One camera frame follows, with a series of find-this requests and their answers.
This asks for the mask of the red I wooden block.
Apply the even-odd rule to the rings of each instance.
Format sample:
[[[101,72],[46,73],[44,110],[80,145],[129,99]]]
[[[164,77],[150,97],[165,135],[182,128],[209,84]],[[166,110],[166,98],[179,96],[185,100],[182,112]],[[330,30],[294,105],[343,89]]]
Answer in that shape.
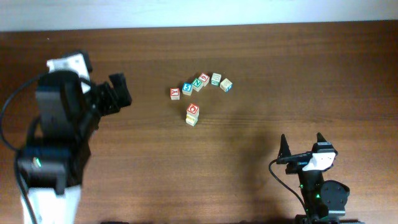
[[[200,107],[198,105],[190,103],[187,108],[187,115],[197,118],[199,114],[200,114]]]

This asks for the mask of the yellow wooden block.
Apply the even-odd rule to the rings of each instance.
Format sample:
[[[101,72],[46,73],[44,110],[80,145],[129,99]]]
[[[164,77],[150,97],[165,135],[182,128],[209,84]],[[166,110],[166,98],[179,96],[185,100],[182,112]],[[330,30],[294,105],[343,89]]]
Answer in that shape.
[[[191,126],[195,126],[196,123],[198,122],[198,118],[194,117],[194,116],[187,115],[185,122]]]

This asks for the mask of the blue letter wooden block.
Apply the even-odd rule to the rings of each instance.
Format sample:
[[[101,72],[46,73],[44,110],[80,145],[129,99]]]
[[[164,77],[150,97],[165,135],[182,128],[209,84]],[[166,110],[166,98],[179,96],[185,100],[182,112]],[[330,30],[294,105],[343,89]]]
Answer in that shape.
[[[225,78],[224,80],[222,80],[220,82],[220,88],[224,91],[224,92],[228,92],[233,86],[233,83],[228,80],[227,78]]]

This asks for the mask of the green letter wooden block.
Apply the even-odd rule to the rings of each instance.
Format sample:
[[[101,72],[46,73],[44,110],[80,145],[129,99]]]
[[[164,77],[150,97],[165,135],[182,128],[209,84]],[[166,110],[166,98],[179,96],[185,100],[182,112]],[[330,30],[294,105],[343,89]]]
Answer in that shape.
[[[221,82],[221,74],[213,73],[211,76],[211,84],[214,86],[219,86]]]

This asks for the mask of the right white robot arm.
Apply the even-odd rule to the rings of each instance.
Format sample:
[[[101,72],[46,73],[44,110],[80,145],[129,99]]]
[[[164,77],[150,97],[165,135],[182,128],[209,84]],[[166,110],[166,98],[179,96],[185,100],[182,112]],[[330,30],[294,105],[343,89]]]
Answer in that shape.
[[[325,180],[323,173],[333,167],[338,151],[321,133],[310,151],[292,154],[286,137],[281,135],[276,164],[286,166],[287,175],[298,175],[301,196],[298,198],[305,210],[296,215],[294,223],[339,223],[345,216],[345,205],[350,189],[335,180]]]

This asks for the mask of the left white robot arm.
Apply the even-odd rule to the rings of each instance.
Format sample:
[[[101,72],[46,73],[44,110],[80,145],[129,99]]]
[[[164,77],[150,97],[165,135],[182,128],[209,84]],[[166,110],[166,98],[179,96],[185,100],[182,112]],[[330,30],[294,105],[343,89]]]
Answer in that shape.
[[[25,223],[73,223],[83,172],[91,156],[89,140],[103,116],[130,106],[123,73],[95,84],[85,51],[47,61],[37,83],[39,115],[30,124],[14,170],[21,189]]]

